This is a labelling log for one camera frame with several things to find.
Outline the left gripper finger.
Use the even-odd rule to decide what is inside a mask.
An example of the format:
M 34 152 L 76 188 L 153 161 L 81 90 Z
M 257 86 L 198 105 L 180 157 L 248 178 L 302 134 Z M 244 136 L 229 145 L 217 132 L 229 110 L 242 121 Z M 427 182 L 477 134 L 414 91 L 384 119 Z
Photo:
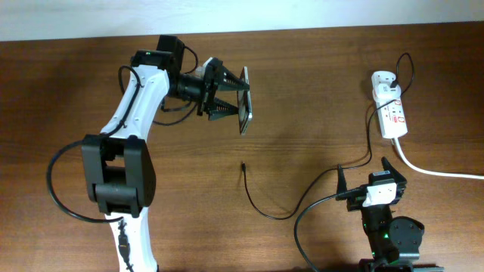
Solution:
M 245 70 L 242 70 L 241 74 L 236 76 L 224 66 L 221 68 L 217 84 L 220 91 L 246 91 L 250 89 L 250 84 L 245 78 Z
M 207 114 L 209 121 L 216 121 L 217 119 L 221 119 L 226 116 L 237 115 L 238 107 L 214 97 L 213 101 L 210 102 L 207 107 Z

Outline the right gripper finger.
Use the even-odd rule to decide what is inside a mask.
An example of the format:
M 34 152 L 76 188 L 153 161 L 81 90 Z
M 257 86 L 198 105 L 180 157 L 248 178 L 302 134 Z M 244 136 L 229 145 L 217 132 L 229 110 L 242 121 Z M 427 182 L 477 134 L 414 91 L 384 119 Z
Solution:
M 384 156 L 381 158 L 381 163 L 385 171 L 389 171 L 396 182 L 402 181 L 402 175 L 389 163 L 388 159 Z
M 347 192 L 347 183 L 344 175 L 343 167 L 341 165 L 337 166 L 337 194 L 339 196 L 344 196 Z

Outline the black Galaxy smartphone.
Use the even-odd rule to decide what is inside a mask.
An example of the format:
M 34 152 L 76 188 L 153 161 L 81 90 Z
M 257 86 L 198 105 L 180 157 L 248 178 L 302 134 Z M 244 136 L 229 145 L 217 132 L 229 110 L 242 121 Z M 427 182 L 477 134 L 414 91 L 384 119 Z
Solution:
M 240 135 L 245 135 L 250 122 L 253 119 L 253 108 L 250 96 L 250 88 L 237 92 L 237 107 Z

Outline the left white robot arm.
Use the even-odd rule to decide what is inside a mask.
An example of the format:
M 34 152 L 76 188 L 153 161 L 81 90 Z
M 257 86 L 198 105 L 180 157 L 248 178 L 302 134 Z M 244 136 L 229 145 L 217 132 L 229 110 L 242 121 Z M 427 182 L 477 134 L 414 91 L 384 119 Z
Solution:
M 157 178 L 147 137 L 164 98 L 194 102 L 211 121 L 236 115 L 241 134 L 253 117 L 248 69 L 236 76 L 211 57 L 195 74 L 182 73 L 187 49 L 175 36 L 160 36 L 155 50 L 137 51 L 116 112 L 99 135 L 83 140 L 87 194 L 110 224 L 122 271 L 159 269 L 148 227 Z

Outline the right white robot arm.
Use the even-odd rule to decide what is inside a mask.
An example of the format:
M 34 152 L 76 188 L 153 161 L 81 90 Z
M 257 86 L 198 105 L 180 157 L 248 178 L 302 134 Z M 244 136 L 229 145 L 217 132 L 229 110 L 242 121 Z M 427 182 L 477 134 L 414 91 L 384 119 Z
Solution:
M 423 241 L 424 225 L 406 216 L 395 217 L 391 207 L 403 197 L 406 178 L 387 160 L 383 170 L 368 175 L 368 182 L 349 190 L 343 168 L 337 168 L 337 201 L 346 201 L 348 211 L 360 211 L 363 231 L 372 251 L 371 259 L 362 259 L 358 270 L 375 271 L 444 271 L 435 264 L 415 265 Z

